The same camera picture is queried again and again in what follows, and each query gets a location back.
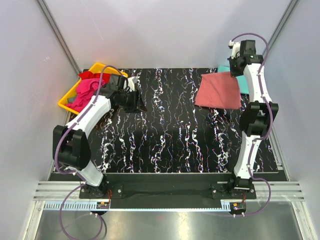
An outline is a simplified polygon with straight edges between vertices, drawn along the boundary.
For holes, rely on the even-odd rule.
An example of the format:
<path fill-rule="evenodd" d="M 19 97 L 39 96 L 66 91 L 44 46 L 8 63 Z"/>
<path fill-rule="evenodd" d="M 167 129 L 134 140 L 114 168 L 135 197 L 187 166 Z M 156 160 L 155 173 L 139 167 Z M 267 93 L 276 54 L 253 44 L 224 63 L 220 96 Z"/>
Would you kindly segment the salmon pink t-shirt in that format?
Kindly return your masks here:
<path fill-rule="evenodd" d="M 215 109 L 240 109 L 242 104 L 237 79 L 230 72 L 202 74 L 194 104 Z"/>

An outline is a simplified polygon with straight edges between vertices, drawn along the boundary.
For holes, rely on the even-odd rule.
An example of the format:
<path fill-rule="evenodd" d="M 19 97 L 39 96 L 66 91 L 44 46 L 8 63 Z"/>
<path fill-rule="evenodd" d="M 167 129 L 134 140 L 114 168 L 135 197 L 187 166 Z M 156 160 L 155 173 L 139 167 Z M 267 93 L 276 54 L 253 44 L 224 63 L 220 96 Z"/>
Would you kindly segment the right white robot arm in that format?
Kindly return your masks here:
<path fill-rule="evenodd" d="M 232 77 L 244 76 L 248 85 L 249 104 L 240 116 L 241 146 L 231 179 L 227 184 L 228 195 L 239 198 L 253 190 L 253 169 L 259 146 L 272 129 L 279 111 L 268 93 L 265 81 L 265 59 L 256 53 L 254 40 L 231 40 L 228 58 Z"/>

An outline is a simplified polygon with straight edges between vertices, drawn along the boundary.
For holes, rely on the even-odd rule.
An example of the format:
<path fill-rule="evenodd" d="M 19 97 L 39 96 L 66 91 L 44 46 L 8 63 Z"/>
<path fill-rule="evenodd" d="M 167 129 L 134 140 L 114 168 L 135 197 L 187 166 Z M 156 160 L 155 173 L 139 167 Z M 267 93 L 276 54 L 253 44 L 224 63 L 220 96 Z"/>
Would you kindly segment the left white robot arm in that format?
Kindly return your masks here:
<path fill-rule="evenodd" d="M 52 156 L 55 166 L 66 167 L 69 173 L 78 175 L 97 198 L 103 198 L 108 193 L 108 183 L 106 176 L 91 161 L 88 137 L 98 121 L 116 106 L 122 107 L 126 113 L 147 110 L 135 76 L 112 74 L 72 121 L 53 129 Z"/>

